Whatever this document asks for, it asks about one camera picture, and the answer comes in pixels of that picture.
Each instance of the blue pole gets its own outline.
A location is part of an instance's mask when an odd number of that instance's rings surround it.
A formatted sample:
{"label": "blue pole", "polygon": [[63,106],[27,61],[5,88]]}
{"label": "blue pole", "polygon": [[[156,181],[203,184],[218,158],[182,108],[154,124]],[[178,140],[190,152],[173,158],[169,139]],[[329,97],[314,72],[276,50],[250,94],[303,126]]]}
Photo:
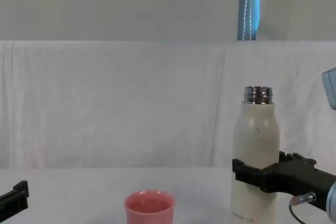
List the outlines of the blue pole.
{"label": "blue pole", "polygon": [[239,0],[237,40],[256,40],[260,0]]}

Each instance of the silver bottle rim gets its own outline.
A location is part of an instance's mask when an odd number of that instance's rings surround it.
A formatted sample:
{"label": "silver bottle rim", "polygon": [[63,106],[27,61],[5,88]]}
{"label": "silver bottle rim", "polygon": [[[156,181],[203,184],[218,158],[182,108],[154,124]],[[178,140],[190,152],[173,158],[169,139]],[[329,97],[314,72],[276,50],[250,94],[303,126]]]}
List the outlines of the silver bottle rim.
{"label": "silver bottle rim", "polygon": [[264,86],[249,86],[245,88],[244,102],[251,104],[272,104],[273,90]]}

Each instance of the cup rim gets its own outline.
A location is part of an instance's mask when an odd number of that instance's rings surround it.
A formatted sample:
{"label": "cup rim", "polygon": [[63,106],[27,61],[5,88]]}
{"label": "cup rim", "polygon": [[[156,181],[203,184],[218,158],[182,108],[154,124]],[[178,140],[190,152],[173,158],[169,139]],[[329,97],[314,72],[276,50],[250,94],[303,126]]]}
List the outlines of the cup rim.
{"label": "cup rim", "polygon": [[[157,193],[157,192],[160,192],[160,193],[163,193],[163,194],[167,195],[168,197],[171,197],[171,198],[173,199],[173,203],[172,203],[172,205],[171,205],[170,207],[168,207],[167,209],[164,209],[164,210],[159,211],[159,212],[138,212],[138,211],[134,211],[134,210],[132,210],[131,208],[129,208],[129,207],[126,205],[127,200],[128,200],[129,198],[131,198],[132,196],[134,196],[134,195],[138,195],[139,193],[141,193],[141,192],[143,192],[143,191],[144,191],[144,192],[156,192],[156,193]],[[151,189],[151,190],[141,190],[141,191],[137,191],[137,192],[135,192],[135,193],[132,193],[132,194],[130,194],[129,196],[127,196],[127,198],[126,198],[125,201],[124,201],[124,207],[125,207],[126,211],[131,212],[131,213],[136,214],[136,215],[143,215],[143,216],[161,215],[161,214],[163,214],[163,213],[165,213],[165,212],[170,211],[172,208],[174,208],[174,207],[175,207],[175,204],[176,204],[176,200],[175,200],[175,197],[174,197],[173,195],[171,195],[170,193],[167,193],[166,191],[162,191],[162,190],[153,190],[153,189]]]}

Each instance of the pink cup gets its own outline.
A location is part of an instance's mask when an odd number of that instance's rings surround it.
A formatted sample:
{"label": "pink cup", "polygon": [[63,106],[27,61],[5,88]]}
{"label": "pink cup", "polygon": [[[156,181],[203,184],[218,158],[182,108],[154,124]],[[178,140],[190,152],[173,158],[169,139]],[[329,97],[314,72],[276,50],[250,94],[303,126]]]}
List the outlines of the pink cup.
{"label": "pink cup", "polygon": [[128,224],[173,224],[175,198],[164,191],[139,191],[124,206]]}

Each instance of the white wall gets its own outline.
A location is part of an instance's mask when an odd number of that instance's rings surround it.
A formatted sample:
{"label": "white wall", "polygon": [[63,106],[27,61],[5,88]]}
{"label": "white wall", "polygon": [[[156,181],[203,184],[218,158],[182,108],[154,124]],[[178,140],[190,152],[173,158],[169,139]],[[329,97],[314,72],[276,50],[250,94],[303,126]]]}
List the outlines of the white wall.
{"label": "white wall", "polygon": [[0,40],[235,40],[238,0],[0,0]]}
{"label": "white wall", "polygon": [[336,40],[336,0],[261,0],[257,39]]}

